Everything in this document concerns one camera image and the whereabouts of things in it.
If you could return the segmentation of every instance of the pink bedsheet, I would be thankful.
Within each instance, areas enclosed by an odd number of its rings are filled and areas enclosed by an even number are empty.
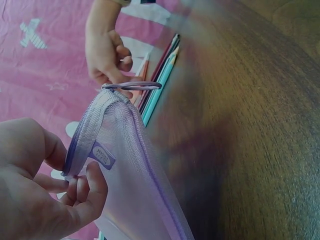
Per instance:
[[[134,74],[178,0],[124,8],[116,29],[132,49]],[[92,0],[0,1],[0,121],[31,117],[68,146],[97,94],[88,78],[84,28]],[[43,164],[40,171],[60,177]],[[98,238],[94,223],[66,239]]]

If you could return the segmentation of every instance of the mesh pencil case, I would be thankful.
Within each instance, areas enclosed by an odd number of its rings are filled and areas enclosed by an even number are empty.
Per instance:
[[[95,223],[108,240],[193,240],[175,194],[128,98],[102,89],[69,146],[63,175],[84,175],[97,161],[108,196]]]

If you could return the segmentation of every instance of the wooden table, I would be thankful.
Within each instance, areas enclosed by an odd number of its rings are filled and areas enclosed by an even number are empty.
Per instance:
[[[148,132],[195,239],[320,239],[320,66],[237,1],[182,1],[168,26]]]

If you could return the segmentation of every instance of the printed label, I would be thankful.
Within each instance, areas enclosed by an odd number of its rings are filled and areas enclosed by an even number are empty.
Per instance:
[[[97,141],[94,142],[88,157],[98,161],[108,170],[112,168],[116,161],[112,154]]]

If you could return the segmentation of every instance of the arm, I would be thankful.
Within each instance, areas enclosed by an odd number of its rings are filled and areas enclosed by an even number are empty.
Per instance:
[[[85,55],[89,76],[101,85],[132,80],[121,72],[132,68],[131,52],[115,30],[121,8],[130,1],[94,0],[92,4],[85,26]]]
[[[94,0],[86,22],[86,31],[107,33],[114,30],[122,6],[129,3],[129,0]]]

